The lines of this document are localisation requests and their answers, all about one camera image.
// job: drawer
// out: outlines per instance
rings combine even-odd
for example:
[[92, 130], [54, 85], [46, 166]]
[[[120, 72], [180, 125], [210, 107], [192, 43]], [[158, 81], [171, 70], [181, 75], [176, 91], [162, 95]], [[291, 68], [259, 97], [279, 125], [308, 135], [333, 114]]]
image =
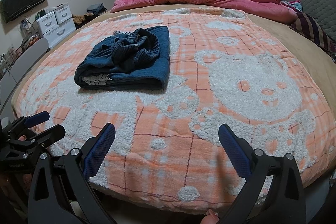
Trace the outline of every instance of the drawer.
[[49, 48], [53, 48], [74, 31], [76, 31], [76, 27], [73, 19], [70, 18], [60, 24], [59, 27], [45, 33], [43, 37], [48, 40]]
[[55, 11], [58, 24], [61, 24], [72, 17], [69, 6], [64, 6], [62, 9]]
[[58, 26], [55, 13], [47, 14], [39, 18], [36, 22], [41, 35], [45, 34], [46, 32], [49, 32], [50, 30]]

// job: metal screw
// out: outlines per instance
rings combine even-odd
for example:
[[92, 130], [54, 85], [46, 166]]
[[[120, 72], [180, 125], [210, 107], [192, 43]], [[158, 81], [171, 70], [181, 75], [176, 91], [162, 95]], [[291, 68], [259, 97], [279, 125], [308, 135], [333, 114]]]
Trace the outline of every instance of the metal screw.
[[261, 149], [256, 149], [254, 150], [254, 153], [257, 155], [257, 156], [262, 156], [264, 154], [264, 152], [261, 150]]
[[291, 153], [287, 153], [286, 158], [288, 158], [289, 160], [292, 160], [294, 159], [294, 156]]
[[70, 154], [73, 155], [73, 156], [78, 155], [78, 153], [79, 153], [79, 149], [78, 148], [75, 148], [75, 149], [71, 150], [71, 152], [70, 152]]
[[48, 154], [47, 154], [47, 153], [43, 153], [43, 154], [40, 156], [40, 159], [41, 159], [41, 160], [45, 160], [47, 157], [48, 157]]

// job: colorful cloth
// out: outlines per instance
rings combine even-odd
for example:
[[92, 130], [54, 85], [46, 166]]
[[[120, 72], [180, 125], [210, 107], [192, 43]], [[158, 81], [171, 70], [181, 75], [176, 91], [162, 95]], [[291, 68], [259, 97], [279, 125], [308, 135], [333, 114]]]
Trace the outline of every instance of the colorful cloth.
[[281, 4], [290, 8], [290, 9], [293, 9], [295, 12], [297, 13], [301, 13], [302, 12], [302, 4], [300, 2], [300, 0], [295, 0], [295, 1], [285, 1], [285, 0], [282, 0], [281, 1]]
[[306, 13], [298, 13], [290, 28], [321, 47], [335, 62], [336, 44], [320, 27], [317, 20]]

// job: blue gripper pad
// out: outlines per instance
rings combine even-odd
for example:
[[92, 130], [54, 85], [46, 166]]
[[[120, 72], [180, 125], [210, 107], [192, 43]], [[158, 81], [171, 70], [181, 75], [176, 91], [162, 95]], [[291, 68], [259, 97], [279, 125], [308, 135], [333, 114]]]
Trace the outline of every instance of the blue gripper pad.
[[219, 127], [218, 137], [239, 177], [248, 180], [252, 174], [250, 160], [237, 142], [237, 136], [223, 124]]
[[43, 111], [41, 113], [38, 113], [31, 117], [26, 118], [25, 126], [27, 128], [32, 128], [34, 126], [39, 125], [40, 123], [48, 121], [49, 118], [50, 118], [49, 113], [47, 111]]
[[113, 124], [103, 128], [99, 133], [99, 139], [95, 142], [84, 159], [83, 175], [86, 180], [97, 175], [99, 167], [106, 157], [111, 145], [116, 137], [116, 130]]

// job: cabinet handle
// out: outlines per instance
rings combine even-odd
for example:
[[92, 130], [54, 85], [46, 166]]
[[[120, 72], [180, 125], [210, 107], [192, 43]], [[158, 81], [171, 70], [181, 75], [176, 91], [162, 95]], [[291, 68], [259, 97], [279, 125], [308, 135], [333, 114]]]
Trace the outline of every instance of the cabinet handle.
[[62, 35], [62, 34], [64, 34], [64, 32], [65, 32], [65, 28], [62, 31], [58, 32], [57, 34]]

